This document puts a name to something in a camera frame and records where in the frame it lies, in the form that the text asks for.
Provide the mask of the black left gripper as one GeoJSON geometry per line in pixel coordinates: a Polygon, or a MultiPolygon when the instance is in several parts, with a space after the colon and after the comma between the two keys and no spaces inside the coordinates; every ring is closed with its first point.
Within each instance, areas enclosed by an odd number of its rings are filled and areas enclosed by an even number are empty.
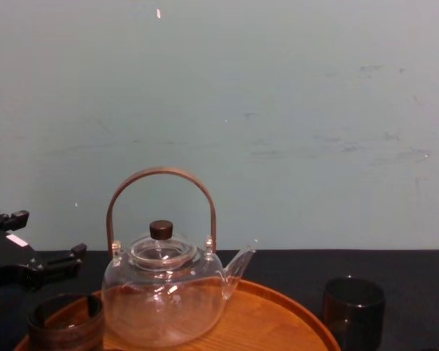
{"type": "Polygon", "coordinates": [[[24,228],[28,219],[28,211],[10,215],[0,212],[0,288],[20,285],[36,290],[48,282],[76,276],[85,259],[87,245],[78,244],[45,258],[22,238],[5,232],[24,228]]]}

